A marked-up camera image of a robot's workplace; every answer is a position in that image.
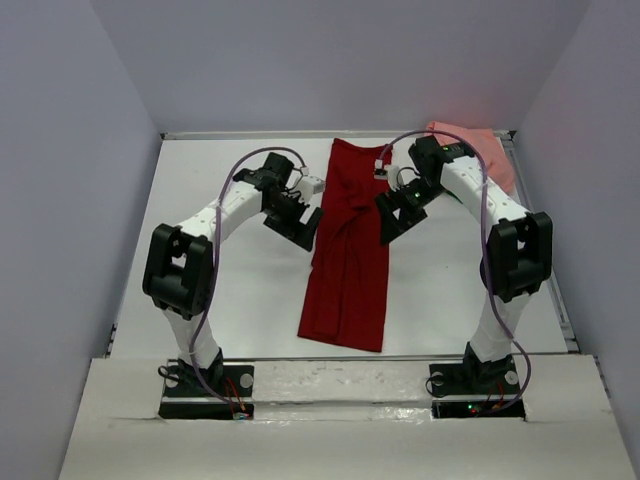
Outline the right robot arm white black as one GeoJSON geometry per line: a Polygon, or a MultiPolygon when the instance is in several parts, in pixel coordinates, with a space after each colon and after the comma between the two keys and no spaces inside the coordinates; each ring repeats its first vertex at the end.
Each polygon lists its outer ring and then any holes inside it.
{"type": "Polygon", "coordinates": [[[475,395],[517,375],[512,352],[515,332],[531,297],[552,270],[553,223],[532,213],[491,180],[480,150],[461,136],[438,142],[438,133],[415,132],[409,148],[414,177],[401,179],[400,167],[378,157],[374,176],[388,188],[375,198],[380,242],[387,245],[427,217],[426,207],[444,193],[456,197],[478,221],[480,277],[485,304],[461,362],[431,370],[435,396],[475,395]]]}

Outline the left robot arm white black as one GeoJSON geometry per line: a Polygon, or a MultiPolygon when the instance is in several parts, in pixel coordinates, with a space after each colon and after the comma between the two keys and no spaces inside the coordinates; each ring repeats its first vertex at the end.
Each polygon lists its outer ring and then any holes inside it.
{"type": "Polygon", "coordinates": [[[264,224],[305,251],[313,246],[323,212],[310,206],[324,192],[302,157],[286,147],[265,147],[255,169],[238,160],[218,197],[190,218],[152,232],[142,289],[169,322],[178,347],[176,365],[162,369],[174,382],[187,382],[209,395],[221,383],[224,357],[208,313],[220,269],[222,243],[243,223],[264,215],[264,224]]]}

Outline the red t shirt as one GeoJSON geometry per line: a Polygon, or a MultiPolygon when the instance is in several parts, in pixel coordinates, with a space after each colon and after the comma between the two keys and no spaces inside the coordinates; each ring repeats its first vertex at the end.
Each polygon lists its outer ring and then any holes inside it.
{"type": "Polygon", "coordinates": [[[332,143],[298,327],[302,338],[382,351],[390,260],[375,198],[388,184],[374,178],[374,163],[383,150],[332,143]]]}

